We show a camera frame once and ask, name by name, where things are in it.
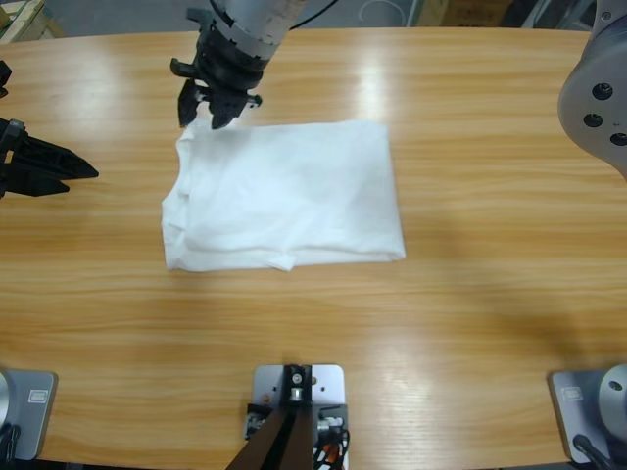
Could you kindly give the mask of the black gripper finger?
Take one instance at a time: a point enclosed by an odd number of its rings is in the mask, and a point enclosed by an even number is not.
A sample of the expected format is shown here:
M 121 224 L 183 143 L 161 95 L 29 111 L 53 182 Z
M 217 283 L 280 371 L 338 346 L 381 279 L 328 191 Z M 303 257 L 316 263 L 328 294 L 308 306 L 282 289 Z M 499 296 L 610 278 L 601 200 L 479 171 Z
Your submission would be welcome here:
M 67 193 L 70 191 L 70 187 L 62 181 L 53 178 L 28 177 L 6 181 L 3 191 L 23 196 L 42 197 Z
M 197 107 L 200 103 L 207 101 L 210 89 L 197 83 L 199 77 L 193 65 L 181 63 L 178 59 L 172 58 L 169 67 L 174 75 L 185 79 L 177 99 L 179 126 L 185 127 L 196 118 Z
M 213 130 L 227 127 L 236 118 L 239 118 L 246 107 L 246 99 L 218 97 L 210 102 Z
M 13 165 L 29 176 L 58 180 L 99 176 L 96 168 L 73 151 L 34 137 L 26 137 L 14 150 Z

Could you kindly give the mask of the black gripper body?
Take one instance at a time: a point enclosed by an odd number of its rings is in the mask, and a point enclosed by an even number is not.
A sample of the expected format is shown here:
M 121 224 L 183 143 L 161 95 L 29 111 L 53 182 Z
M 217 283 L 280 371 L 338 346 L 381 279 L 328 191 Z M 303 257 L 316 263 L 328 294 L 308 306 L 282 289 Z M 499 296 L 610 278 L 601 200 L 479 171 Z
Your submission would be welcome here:
M 1 135 L 1 197 L 7 192 L 26 195 L 28 176 L 23 162 L 14 162 L 25 135 L 24 124 L 16 119 L 5 122 Z
M 194 66 L 197 79 L 206 84 L 205 100 L 234 102 L 236 107 L 258 107 L 263 99 L 249 91 L 261 82 L 267 59 L 250 56 L 227 39 L 214 23 L 199 28 Z

